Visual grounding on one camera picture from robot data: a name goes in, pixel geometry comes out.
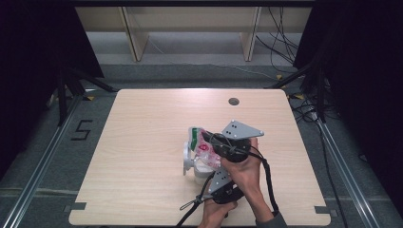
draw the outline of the person's right hand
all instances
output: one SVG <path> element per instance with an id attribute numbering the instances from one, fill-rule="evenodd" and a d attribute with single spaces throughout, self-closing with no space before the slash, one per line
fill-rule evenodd
<path id="1" fill-rule="evenodd" d="M 258 139 L 251 138 L 250 141 L 251 145 L 258 149 Z M 250 152 L 258 155 L 258 151 L 253 147 Z M 221 159 L 221 165 L 228 171 L 232 181 L 234 181 L 248 200 L 256 220 L 265 222 L 274 216 L 264 201 L 260 190 L 260 163 L 261 161 L 253 156 L 248 156 L 245 161 L 237 163 L 230 162 L 224 158 Z"/>

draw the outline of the human hand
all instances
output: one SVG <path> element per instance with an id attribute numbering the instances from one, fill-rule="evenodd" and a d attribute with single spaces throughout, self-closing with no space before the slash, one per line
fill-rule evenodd
<path id="1" fill-rule="evenodd" d="M 250 142 L 252 145 L 250 152 L 258 155 L 259 152 L 254 149 L 254 147 L 258 149 L 258 139 L 251 138 Z M 221 165 L 228 171 L 232 181 L 234 181 L 248 200 L 256 220 L 267 221 L 274 216 L 264 201 L 260 190 L 260 163 L 260 159 L 254 156 L 248 156 L 245 161 L 241 162 L 230 162 L 225 158 L 221 159 Z"/>
<path id="2" fill-rule="evenodd" d="M 212 199 L 204 202 L 204 209 L 199 228 L 219 228 L 225 215 L 238 206 L 236 201 L 225 204 L 217 204 Z"/>

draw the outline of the wooden table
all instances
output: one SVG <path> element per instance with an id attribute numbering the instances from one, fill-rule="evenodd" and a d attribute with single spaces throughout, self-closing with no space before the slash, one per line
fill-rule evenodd
<path id="1" fill-rule="evenodd" d="M 228 103 L 240 100 L 238 105 Z M 75 225 L 176 225 L 201 191 L 183 175 L 190 126 L 221 132 L 231 120 L 264 131 L 275 197 L 288 225 L 328 225 L 326 206 L 286 96 L 274 89 L 124 89 L 115 100 L 69 221 Z M 269 202 L 264 170 L 260 185 Z M 198 225 L 202 205 L 184 225 Z M 245 198 L 222 225 L 255 225 Z"/>

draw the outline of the black sleeve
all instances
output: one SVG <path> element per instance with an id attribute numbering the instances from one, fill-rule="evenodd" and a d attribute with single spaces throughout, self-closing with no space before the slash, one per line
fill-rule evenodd
<path id="1" fill-rule="evenodd" d="M 273 219 L 270 219 L 265 222 L 256 221 L 257 228 L 286 228 L 287 224 L 285 223 L 284 218 L 280 212 L 274 212 L 275 216 Z"/>

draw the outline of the person's left hand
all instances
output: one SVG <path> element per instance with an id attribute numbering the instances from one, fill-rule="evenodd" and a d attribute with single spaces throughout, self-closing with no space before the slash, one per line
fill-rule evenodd
<path id="1" fill-rule="evenodd" d="M 225 204 L 217 204 L 212 199 L 204 202 L 204 209 L 199 228 L 219 228 L 225 215 L 238 206 L 236 201 Z"/>

